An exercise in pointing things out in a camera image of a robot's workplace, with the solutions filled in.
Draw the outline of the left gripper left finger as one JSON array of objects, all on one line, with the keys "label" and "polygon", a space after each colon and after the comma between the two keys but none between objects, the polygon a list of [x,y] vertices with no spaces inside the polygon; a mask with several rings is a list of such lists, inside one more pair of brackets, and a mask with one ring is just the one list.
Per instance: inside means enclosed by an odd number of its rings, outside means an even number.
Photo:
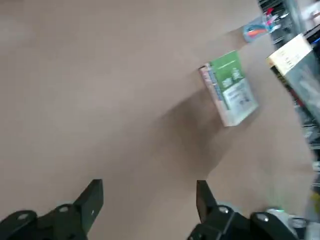
[{"label": "left gripper left finger", "polygon": [[57,206],[47,214],[19,210],[0,221],[2,240],[87,240],[104,205],[102,179],[94,179],[73,203]]}]

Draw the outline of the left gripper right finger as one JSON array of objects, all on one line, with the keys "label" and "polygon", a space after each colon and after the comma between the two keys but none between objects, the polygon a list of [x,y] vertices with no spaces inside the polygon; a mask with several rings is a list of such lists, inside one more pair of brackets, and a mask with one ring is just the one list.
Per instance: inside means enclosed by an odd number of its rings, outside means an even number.
[{"label": "left gripper right finger", "polygon": [[275,215],[253,212],[249,218],[218,204],[206,180],[196,181],[196,208],[200,223],[188,240],[296,240],[297,237]]}]

